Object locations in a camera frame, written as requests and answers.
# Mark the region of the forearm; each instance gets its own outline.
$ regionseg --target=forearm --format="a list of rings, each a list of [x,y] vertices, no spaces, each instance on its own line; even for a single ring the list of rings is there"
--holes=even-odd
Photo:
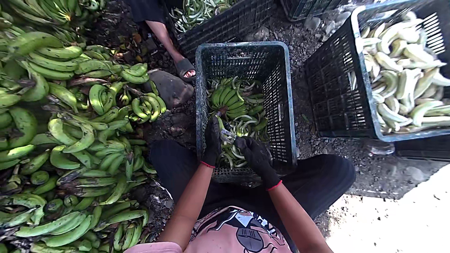
[[[158,241],[174,242],[183,251],[186,249],[194,224],[205,202],[212,170],[212,168],[200,164],[175,205],[174,212]]]
[[[282,183],[270,190],[269,195],[300,252],[332,252],[314,221]]]

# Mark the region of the black pants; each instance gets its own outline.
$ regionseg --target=black pants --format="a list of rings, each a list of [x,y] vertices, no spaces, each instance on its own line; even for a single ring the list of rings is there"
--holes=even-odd
[[[183,0],[126,0],[126,2],[131,7],[134,22],[139,25],[144,25],[143,22],[146,20],[165,23],[162,5],[167,4],[168,8],[183,9]]]
[[[155,142],[150,159],[162,185],[176,203],[198,167],[193,152],[173,140]],[[297,170],[282,177],[283,184],[309,214],[311,219],[326,211],[355,181],[352,163],[340,156],[322,154],[298,160]],[[294,249],[269,194],[263,186],[244,188],[212,181],[199,218],[216,208],[237,206],[255,212],[277,227]]]

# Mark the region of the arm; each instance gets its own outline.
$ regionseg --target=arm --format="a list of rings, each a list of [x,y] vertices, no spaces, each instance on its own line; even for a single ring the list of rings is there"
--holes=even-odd
[[[279,184],[269,196],[298,250],[302,253],[331,253],[324,237],[289,190]]]
[[[236,138],[234,144],[241,150],[250,168],[258,174],[284,227],[302,253],[330,253],[319,229],[306,211],[283,185],[269,163],[269,151],[263,143],[253,138]]]
[[[175,205],[174,212],[158,241],[174,242],[184,251],[197,221],[211,180],[212,168],[201,163]]]
[[[205,129],[207,148],[202,161],[176,203],[172,217],[158,241],[174,242],[183,251],[188,246],[192,229],[205,202],[212,170],[222,150],[219,130],[219,121],[212,117]]]

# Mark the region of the black slide sandal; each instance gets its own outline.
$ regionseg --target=black slide sandal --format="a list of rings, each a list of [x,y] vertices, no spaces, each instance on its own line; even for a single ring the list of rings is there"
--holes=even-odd
[[[193,76],[193,77],[184,77],[184,75],[189,70],[195,70],[194,66],[192,65],[192,63],[187,58],[184,58],[181,61],[179,61],[177,64],[175,64],[175,67],[176,67],[176,70],[178,71],[178,75],[180,76],[180,78],[183,81],[189,82],[189,81],[195,80],[195,76]]]

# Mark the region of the pink t-shirt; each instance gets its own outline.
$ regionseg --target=pink t-shirt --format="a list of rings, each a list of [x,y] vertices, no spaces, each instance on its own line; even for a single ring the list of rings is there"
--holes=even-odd
[[[138,244],[125,253],[181,253],[173,242]],[[280,231],[261,216],[230,206],[198,220],[186,253],[290,253]]]

